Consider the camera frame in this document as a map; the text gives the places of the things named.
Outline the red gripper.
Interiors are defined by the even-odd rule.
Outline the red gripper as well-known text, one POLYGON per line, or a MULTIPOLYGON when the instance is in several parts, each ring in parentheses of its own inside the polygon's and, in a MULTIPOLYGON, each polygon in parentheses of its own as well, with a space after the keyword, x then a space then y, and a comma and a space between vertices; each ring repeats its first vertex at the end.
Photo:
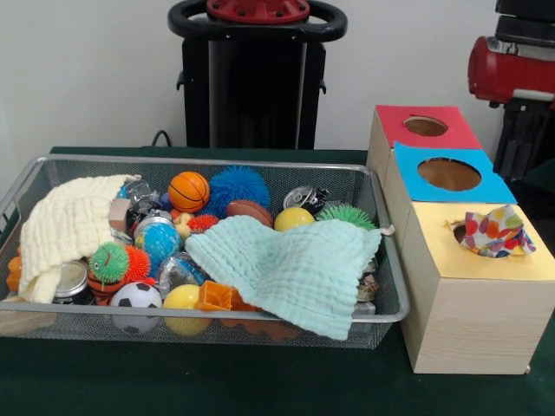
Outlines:
MULTIPOLYGON (((470 94, 507 104, 512 99, 554 102, 554 50, 493 36, 479 37, 467 67, 470 94)), ((493 170, 521 180, 536 159, 550 116, 550 105, 505 105, 493 170)))

